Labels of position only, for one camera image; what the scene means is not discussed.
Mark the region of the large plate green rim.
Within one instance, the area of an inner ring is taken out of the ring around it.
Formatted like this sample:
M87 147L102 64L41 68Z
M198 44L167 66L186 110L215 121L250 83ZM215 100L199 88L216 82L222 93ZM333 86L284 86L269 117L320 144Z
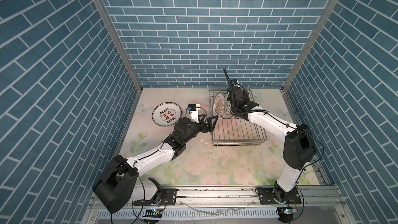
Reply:
M156 125L166 127L175 124L182 115L179 105L165 102L158 105L152 112L152 120Z

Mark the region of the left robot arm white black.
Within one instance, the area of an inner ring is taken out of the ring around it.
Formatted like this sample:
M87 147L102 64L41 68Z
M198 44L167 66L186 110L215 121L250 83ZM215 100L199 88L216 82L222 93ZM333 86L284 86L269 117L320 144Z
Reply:
M218 116L200 115L199 122L183 117L158 147L134 157L115 156L93 184L93 192L111 214L118 212L129 202L142 175L180 156L199 133L213 132L217 120Z

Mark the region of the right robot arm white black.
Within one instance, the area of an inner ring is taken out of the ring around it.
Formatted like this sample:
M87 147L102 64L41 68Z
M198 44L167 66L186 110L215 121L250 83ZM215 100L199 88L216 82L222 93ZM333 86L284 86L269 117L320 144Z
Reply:
M297 190L297 182L303 171L310 166L317 153L315 138L309 126L296 125L282 120L264 110L250 100L249 93L236 79L231 80L227 70L223 72L228 82L228 101L231 112L246 121L254 123L283 141L284 166L274 184L273 195L276 202L283 204L291 199Z

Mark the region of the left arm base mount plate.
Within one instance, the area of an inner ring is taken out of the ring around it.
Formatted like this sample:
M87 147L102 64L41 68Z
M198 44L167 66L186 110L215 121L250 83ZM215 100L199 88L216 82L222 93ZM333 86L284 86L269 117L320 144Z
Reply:
M166 189L157 189L152 197L148 200L138 199L133 201L133 205L135 206L159 206L159 205L175 205L177 197L177 189L175 188L166 188Z

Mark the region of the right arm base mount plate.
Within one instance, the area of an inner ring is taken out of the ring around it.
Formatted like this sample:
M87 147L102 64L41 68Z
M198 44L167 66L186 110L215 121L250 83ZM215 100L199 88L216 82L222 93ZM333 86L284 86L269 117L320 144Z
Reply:
M298 189L295 187L290 192L284 192L281 189L273 187L257 187L255 193L258 195L260 204L301 204L302 199Z

